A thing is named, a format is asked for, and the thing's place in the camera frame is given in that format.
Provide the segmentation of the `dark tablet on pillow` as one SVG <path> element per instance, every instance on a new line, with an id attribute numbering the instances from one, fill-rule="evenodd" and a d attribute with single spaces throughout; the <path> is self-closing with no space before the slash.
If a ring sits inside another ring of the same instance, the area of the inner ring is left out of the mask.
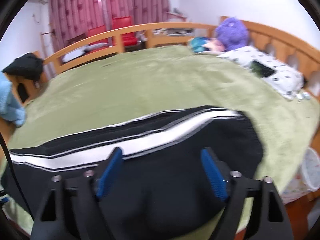
<path id="1" fill-rule="evenodd" d="M 275 70 L 263 65 L 258 61 L 253 61 L 250 65 L 250 70 L 256 76 L 260 78 L 266 78 L 272 76 L 275 73 Z"/>

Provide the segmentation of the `white dotted pillow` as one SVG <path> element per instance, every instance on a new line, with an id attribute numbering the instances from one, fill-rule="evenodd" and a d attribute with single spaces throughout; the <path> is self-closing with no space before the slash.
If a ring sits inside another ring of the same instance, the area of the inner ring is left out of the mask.
<path id="1" fill-rule="evenodd" d="M 301 72 L 253 46 L 230 50 L 219 57 L 249 70 L 287 100 L 293 100 L 304 85 Z"/>

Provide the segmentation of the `green bed blanket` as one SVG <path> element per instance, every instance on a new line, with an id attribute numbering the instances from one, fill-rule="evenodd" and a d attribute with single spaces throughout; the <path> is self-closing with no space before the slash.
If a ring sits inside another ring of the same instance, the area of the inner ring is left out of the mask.
<path id="1" fill-rule="evenodd" d="M 232 61 L 167 46 L 122 53 L 51 79 L 27 103 L 26 122 L 9 147 L 203 105 L 248 115 L 264 146 L 256 176 L 271 176 L 279 190 L 291 180 L 319 124 L 316 99 L 286 100 Z"/>

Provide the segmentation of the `black pants with white stripe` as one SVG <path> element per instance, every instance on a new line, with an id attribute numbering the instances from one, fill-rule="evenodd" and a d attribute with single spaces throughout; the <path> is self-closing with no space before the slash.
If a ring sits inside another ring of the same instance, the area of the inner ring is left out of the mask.
<path id="1" fill-rule="evenodd" d="M 230 170 L 252 178 L 264 154 L 247 114 L 214 106 L 175 109 L 120 124 L 9 148 L 12 167 L 1 185 L 22 208 L 37 212 L 53 176 L 75 178 L 115 147 L 123 164 L 99 205 L 116 239 L 172 239 L 213 219 L 224 207 L 201 163 L 211 148 Z"/>

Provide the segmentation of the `white waste basket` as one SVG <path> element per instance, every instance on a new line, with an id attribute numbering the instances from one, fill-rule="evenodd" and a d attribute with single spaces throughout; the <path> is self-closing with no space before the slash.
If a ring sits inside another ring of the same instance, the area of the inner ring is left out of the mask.
<path id="1" fill-rule="evenodd" d="M 313 148 L 308 148 L 300 167 L 304 185 L 309 191 L 319 190 L 319 155 Z"/>

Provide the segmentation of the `black cloth on cabinet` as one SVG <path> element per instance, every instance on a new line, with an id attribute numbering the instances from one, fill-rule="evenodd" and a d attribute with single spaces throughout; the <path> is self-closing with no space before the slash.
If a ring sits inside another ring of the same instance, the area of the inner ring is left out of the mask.
<path id="1" fill-rule="evenodd" d="M 33 53 L 26 53 L 16 58 L 2 72 L 12 76 L 22 76 L 28 80 L 39 81 L 43 72 L 43 59 Z"/>

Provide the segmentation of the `purple plush toy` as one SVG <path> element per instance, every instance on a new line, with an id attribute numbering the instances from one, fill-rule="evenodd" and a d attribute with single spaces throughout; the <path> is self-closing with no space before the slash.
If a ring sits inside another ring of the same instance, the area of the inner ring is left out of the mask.
<path id="1" fill-rule="evenodd" d="M 223 44 L 225 51 L 230 51 L 246 46 L 249 33 L 242 21 L 229 17 L 217 26 L 215 37 Z"/>

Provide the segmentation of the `light blue towel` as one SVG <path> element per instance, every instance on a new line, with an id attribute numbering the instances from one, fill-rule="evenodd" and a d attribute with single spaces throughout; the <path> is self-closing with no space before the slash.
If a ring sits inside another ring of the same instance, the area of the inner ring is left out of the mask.
<path id="1" fill-rule="evenodd" d="M 3 72 L 1 72 L 0 86 L 1 118 L 13 122 L 16 127 L 21 127 L 25 123 L 26 112 L 12 93 L 12 82 L 7 79 Z"/>

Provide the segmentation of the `red striped curtain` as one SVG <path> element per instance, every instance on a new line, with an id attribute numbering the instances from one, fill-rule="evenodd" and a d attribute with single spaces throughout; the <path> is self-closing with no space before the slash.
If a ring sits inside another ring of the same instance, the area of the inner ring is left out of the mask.
<path id="1" fill-rule="evenodd" d="M 130 16 L 133 24 L 165 22 L 170 0 L 48 0 L 54 32 L 53 46 L 60 50 L 68 40 L 105 25 L 112 29 L 114 18 Z"/>

